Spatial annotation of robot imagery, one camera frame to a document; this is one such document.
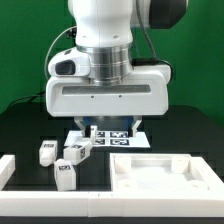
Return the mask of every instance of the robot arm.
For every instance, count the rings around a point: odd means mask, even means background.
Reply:
[[[51,115],[142,116],[167,111],[170,67],[131,64],[135,1],[69,0],[70,12],[77,23],[77,46],[57,54],[49,63],[52,77],[46,95]],[[176,23],[171,19],[176,16],[169,10],[176,4],[176,11],[182,11],[183,16],[188,2],[140,0],[139,3],[145,26],[161,28],[171,21],[168,28]],[[161,14],[158,10],[166,15],[160,21],[156,17]]]

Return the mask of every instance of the black table surface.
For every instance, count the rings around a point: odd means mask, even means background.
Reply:
[[[99,130],[125,131],[129,117],[87,118]],[[78,130],[73,118],[53,118],[45,104],[22,103],[0,115],[0,156],[14,154],[16,171],[3,190],[57,190],[53,165],[39,165],[43,140],[58,141],[58,158],[70,130]],[[139,131],[144,131],[151,148],[93,148],[91,156],[75,166],[77,191],[110,191],[109,154],[113,153],[189,153],[200,156],[224,181],[224,129],[198,109],[170,106],[163,116],[143,117]],[[29,218],[0,217],[1,223],[224,223],[222,218]]]

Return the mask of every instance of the paper sheet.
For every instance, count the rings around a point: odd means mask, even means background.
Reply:
[[[65,141],[65,146],[74,145],[82,141],[81,131],[70,131]],[[137,132],[136,137],[128,137],[125,131],[98,131],[94,147],[127,147],[150,148],[145,132]]]

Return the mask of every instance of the small white block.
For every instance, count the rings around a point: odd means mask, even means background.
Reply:
[[[114,165],[117,173],[128,173],[131,171],[131,157],[116,156]]]
[[[92,142],[77,142],[75,145],[64,149],[64,159],[71,161],[73,165],[78,165],[90,156]]]
[[[54,177],[58,191],[76,189],[76,173],[70,161],[57,160],[54,163]]]
[[[0,160],[0,191],[15,171],[15,156],[4,155]]]
[[[39,150],[40,165],[47,167],[54,164],[57,157],[57,141],[43,141]]]
[[[172,158],[171,170],[177,174],[187,173],[189,168],[189,158],[186,156],[174,156]]]

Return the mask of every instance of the green backdrop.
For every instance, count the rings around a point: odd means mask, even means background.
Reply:
[[[158,56],[175,67],[170,104],[197,107],[224,126],[224,1],[189,1],[174,28],[149,33]],[[14,99],[45,89],[47,50],[73,23],[67,0],[0,0],[0,112]],[[141,32],[135,37],[140,55],[149,57]],[[63,38],[54,52],[70,46]]]

